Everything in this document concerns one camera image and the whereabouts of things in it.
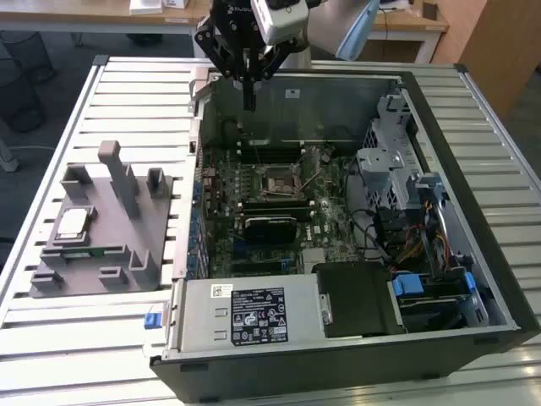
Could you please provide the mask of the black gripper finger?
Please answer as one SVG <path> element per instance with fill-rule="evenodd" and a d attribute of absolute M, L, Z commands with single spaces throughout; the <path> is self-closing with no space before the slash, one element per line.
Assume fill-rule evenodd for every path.
<path fill-rule="evenodd" d="M 243 109 L 249 111 L 249 71 L 243 51 L 232 50 L 207 15 L 197 26 L 194 39 L 226 79 L 234 80 L 243 93 Z"/>
<path fill-rule="evenodd" d="M 257 40 L 249 49 L 249 110 L 256 108 L 255 84 L 269 80 L 286 61 L 287 57 L 305 50 L 305 40 L 300 37 L 267 46 Z"/>

